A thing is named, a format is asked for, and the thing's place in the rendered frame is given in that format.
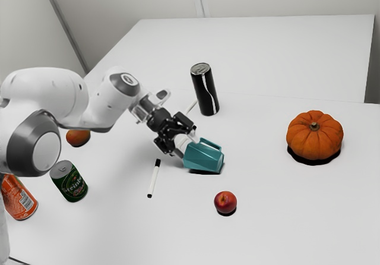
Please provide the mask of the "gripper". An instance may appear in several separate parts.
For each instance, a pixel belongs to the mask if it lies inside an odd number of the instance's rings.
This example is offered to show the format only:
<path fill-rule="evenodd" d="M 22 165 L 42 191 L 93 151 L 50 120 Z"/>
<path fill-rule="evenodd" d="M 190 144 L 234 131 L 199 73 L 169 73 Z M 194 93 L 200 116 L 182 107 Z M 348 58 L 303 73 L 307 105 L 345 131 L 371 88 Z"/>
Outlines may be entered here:
<path fill-rule="evenodd" d="M 150 130 L 157 133 L 154 139 L 155 145 L 161 152 L 171 157 L 183 159 L 183 152 L 176 146 L 174 138 L 187 138 L 194 143 L 199 143 L 200 138 L 196 134 L 197 127 L 185 114 L 177 112 L 172 117 L 165 108 L 156 109 L 147 122 Z"/>

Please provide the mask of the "teal faceted mug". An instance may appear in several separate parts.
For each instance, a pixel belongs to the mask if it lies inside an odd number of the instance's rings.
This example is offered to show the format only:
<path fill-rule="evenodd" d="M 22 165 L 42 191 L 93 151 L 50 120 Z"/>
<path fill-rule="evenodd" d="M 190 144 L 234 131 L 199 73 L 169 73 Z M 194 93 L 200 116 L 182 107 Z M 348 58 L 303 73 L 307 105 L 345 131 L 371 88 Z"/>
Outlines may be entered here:
<path fill-rule="evenodd" d="M 182 158 L 185 168 L 219 174 L 224 163 L 221 146 L 200 138 L 198 143 L 189 142 Z"/>

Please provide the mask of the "white marker pen black cap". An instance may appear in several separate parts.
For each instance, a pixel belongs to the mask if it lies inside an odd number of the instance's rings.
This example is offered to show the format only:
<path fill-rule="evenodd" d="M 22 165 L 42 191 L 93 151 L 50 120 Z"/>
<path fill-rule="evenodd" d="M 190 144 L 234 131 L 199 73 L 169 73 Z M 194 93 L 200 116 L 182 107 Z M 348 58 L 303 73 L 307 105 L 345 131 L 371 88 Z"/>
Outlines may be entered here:
<path fill-rule="evenodd" d="M 148 193 L 147 193 L 148 198 L 152 198 L 152 196 L 153 196 L 157 177 L 159 174 L 160 164 L 161 164 L 161 160 L 156 159 L 154 169 L 153 169 L 153 173 L 152 173 L 152 177 L 151 177 L 151 181 L 150 181 L 149 188 L 148 188 Z"/>

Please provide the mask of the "black tall can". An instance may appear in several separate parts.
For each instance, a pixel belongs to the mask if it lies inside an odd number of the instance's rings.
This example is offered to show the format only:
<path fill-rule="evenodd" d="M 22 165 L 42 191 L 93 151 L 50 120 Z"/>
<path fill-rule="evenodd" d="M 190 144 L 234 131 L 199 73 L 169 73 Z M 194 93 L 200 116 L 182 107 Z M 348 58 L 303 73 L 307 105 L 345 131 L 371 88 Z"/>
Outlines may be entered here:
<path fill-rule="evenodd" d="M 205 116 L 215 115 L 220 105 L 210 65 L 197 63 L 191 67 L 190 74 L 201 113 Z"/>

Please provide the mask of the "red apple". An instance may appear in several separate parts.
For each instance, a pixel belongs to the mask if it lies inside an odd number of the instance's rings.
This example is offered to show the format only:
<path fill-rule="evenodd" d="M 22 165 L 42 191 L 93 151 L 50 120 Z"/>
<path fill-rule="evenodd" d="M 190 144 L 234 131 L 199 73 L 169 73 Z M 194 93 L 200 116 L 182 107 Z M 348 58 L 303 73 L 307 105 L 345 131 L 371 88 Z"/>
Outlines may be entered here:
<path fill-rule="evenodd" d="M 216 210 L 222 214 L 229 214 L 237 208 L 237 198 L 230 191 L 221 191 L 214 198 Z"/>

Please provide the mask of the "orange round fruit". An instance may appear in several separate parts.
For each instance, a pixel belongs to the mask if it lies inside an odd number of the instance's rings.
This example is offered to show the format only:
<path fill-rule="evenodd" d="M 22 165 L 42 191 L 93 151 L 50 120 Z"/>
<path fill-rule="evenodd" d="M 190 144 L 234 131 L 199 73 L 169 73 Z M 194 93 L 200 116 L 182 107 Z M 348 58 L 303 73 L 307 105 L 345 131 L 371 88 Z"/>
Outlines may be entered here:
<path fill-rule="evenodd" d="M 91 137 L 90 130 L 69 130 L 66 133 L 66 141 L 73 147 L 85 145 Z"/>

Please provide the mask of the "green can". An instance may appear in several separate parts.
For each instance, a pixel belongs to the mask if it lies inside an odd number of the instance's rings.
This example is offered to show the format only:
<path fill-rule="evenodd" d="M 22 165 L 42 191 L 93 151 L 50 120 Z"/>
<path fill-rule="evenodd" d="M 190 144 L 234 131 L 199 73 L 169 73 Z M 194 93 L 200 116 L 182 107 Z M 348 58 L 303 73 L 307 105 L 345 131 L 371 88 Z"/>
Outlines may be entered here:
<path fill-rule="evenodd" d="M 67 201 L 75 203 L 86 196 L 88 186 L 78 169 L 69 160 L 57 162 L 49 171 L 49 175 Z"/>

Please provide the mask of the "orange pumpkin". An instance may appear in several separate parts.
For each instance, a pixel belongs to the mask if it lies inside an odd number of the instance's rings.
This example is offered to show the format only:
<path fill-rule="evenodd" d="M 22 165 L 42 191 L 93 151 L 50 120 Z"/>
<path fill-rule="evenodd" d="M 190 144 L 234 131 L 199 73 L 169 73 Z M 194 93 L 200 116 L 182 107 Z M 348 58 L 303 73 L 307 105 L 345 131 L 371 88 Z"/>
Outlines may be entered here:
<path fill-rule="evenodd" d="M 343 142 L 342 125 L 322 111 L 298 114 L 289 124 L 286 142 L 293 153 L 308 160 L 324 160 L 335 155 Z"/>

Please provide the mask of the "orange can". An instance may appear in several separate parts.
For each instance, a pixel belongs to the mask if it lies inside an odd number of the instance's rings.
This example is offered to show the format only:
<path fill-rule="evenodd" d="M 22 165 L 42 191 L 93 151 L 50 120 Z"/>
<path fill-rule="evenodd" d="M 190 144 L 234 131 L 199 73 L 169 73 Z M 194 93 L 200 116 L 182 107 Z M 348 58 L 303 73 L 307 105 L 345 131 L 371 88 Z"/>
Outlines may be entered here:
<path fill-rule="evenodd" d="M 35 213 L 38 207 L 37 200 L 14 175 L 4 175 L 1 185 L 1 194 L 4 199 L 6 211 L 15 220 L 28 219 Z"/>

